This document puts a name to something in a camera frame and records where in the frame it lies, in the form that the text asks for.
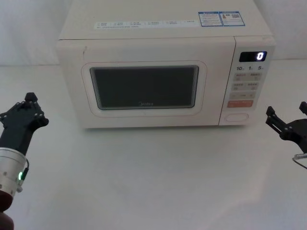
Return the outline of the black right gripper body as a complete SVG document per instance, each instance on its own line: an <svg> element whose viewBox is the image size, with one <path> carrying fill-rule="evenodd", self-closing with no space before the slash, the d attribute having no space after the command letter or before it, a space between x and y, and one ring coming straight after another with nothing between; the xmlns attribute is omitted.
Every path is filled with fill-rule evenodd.
<svg viewBox="0 0 307 230"><path fill-rule="evenodd" d="M307 120L299 119L287 124L285 140L292 141L299 146L303 153L307 152Z"/></svg>

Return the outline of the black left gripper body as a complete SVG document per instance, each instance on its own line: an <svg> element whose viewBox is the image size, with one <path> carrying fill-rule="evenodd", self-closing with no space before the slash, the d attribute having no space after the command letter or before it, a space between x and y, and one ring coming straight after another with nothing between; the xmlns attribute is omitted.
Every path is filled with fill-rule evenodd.
<svg viewBox="0 0 307 230"><path fill-rule="evenodd" d="M21 118L9 116L4 120L0 120L3 124L3 132L0 137L0 146L16 150L23 155L27 154L32 136L34 132L44 126L38 126L34 118L34 109L28 117Z"/></svg>

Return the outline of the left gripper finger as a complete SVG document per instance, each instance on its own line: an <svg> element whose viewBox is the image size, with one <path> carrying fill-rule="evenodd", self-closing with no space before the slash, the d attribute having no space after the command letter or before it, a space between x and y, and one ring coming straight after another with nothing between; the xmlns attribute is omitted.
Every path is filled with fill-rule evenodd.
<svg viewBox="0 0 307 230"><path fill-rule="evenodd" d="M38 104L38 98L35 93L32 93L32 107L35 111L34 118L38 126L47 126L49 120L45 117L44 112L42 111L40 105Z"/></svg>
<svg viewBox="0 0 307 230"><path fill-rule="evenodd" d="M28 117L32 114L32 93L28 92L24 101L16 103L7 112L0 114L0 119L4 120L9 116L21 118L22 116Z"/></svg>

